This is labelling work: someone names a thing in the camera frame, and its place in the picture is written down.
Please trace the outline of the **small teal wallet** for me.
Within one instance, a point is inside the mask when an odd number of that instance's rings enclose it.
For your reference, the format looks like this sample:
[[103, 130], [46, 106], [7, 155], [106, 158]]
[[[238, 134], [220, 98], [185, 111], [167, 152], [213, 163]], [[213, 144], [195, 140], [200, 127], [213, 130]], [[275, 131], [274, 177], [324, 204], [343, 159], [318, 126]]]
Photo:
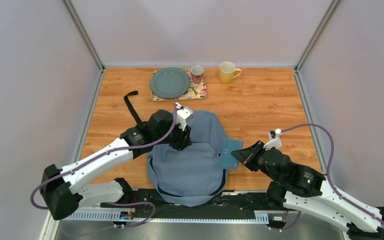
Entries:
[[243, 141], [227, 138], [224, 141], [221, 153], [219, 155], [219, 162], [224, 169], [237, 169], [239, 161], [232, 155], [233, 151], [241, 150], [243, 148]]

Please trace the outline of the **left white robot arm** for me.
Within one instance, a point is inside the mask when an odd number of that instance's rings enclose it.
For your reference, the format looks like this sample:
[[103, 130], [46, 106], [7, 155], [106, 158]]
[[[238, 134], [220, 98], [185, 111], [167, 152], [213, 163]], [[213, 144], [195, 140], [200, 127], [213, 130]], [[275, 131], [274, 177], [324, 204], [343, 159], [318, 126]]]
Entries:
[[84, 159], [43, 170], [41, 184], [35, 189], [42, 196], [45, 206], [54, 220], [62, 220], [78, 208], [92, 207], [101, 203], [116, 203], [128, 207], [133, 194], [127, 182], [119, 177], [107, 183], [91, 181], [108, 170], [149, 153], [155, 145], [168, 144], [181, 151], [191, 145], [191, 127], [188, 120], [194, 112], [180, 107], [174, 113], [158, 110], [147, 121], [137, 121], [103, 149]]

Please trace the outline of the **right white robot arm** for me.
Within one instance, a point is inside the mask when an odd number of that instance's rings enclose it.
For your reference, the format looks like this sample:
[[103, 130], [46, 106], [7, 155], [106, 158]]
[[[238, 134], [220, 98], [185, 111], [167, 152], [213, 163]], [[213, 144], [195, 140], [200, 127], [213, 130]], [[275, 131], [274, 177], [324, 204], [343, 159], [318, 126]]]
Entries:
[[253, 172], [271, 178], [265, 194], [273, 210], [286, 208], [323, 220], [345, 232], [351, 240], [384, 240], [384, 207], [365, 204], [330, 184], [317, 170], [292, 162], [279, 151], [279, 140], [234, 150], [231, 155]]

